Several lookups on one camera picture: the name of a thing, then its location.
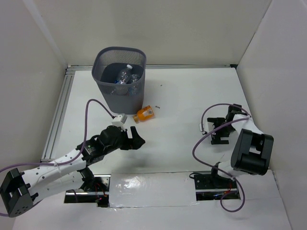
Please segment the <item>small orange juice bottle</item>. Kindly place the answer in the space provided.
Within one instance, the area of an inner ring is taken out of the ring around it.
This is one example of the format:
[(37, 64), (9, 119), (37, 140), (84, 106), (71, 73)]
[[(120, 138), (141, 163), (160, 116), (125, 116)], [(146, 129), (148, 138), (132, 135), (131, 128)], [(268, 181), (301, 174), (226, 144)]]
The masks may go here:
[(136, 123), (145, 122), (147, 120), (150, 120), (154, 118), (153, 109), (150, 105), (148, 105), (144, 107), (143, 109), (139, 110), (137, 114), (132, 116), (132, 118)]

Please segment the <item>red label water bottle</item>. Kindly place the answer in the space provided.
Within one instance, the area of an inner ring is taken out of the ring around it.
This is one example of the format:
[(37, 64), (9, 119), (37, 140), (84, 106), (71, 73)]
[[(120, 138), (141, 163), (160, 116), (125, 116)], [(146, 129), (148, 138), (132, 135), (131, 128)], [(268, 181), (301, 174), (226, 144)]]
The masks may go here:
[(141, 76), (139, 74), (132, 74), (130, 81), (129, 81), (129, 84), (136, 83), (140, 79), (141, 79)]

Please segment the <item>crushed blue label bottle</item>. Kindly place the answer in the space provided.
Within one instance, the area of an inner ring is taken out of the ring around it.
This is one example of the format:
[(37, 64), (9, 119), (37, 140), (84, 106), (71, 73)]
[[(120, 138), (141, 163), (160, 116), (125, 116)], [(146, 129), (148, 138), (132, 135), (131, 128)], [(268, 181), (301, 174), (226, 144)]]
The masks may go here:
[(122, 69), (115, 81), (115, 84), (127, 84), (132, 76), (133, 66), (127, 65), (124, 69)]

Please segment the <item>blue cap plastic bottle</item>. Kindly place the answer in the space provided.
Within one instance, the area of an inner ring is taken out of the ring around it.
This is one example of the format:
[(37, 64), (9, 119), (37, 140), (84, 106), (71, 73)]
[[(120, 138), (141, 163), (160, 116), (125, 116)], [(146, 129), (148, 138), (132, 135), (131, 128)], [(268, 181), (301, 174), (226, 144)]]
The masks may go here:
[(139, 89), (137, 87), (127, 87), (127, 88), (121, 87), (118, 90), (118, 93), (121, 96), (134, 96), (139, 93)]

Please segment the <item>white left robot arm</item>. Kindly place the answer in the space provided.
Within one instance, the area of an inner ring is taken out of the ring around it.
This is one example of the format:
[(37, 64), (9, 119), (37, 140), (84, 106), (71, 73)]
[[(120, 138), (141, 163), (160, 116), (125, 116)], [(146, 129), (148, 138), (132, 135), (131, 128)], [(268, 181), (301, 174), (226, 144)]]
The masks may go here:
[(8, 171), (0, 186), (0, 196), (7, 211), (4, 216), (15, 218), (43, 199), (63, 191), (90, 191), (95, 185), (90, 165), (115, 150), (138, 150), (145, 144), (136, 127), (132, 126), (130, 130), (131, 138), (126, 130), (108, 126), (48, 166), (40, 164), (23, 172), (17, 168)]

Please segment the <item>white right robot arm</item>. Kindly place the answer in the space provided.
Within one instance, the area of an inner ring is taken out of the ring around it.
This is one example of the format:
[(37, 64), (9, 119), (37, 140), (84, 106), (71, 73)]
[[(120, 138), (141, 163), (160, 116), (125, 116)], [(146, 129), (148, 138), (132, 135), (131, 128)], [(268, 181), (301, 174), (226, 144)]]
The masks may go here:
[(226, 145), (231, 133), (237, 132), (238, 139), (230, 160), (218, 162), (212, 168), (209, 182), (215, 188), (225, 184), (226, 179), (240, 175), (265, 175), (268, 171), (274, 138), (260, 131), (251, 115), (239, 104), (228, 106), (225, 117), (208, 117), (212, 145)]

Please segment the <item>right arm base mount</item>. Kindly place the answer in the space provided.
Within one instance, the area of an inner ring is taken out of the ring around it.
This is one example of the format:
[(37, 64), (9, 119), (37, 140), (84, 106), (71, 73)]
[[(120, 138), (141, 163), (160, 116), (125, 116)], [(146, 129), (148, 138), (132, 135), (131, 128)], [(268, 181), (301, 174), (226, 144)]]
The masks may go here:
[(193, 172), (189, 178), (194, 181), (196, 200), (220, 200), (222, 195), (228, 194), (224, 199), (240, 199), (236, 182), (210, 173)]

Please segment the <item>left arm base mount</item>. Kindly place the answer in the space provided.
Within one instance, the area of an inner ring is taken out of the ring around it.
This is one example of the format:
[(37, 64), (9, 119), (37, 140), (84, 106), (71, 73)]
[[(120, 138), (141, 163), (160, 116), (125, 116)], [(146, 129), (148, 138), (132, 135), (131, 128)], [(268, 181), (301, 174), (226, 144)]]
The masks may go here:
[(96, 174), (91, 188), (68, 190), (64, 204), (95, 204), (97, 207), (109, 207), (110, 174)]

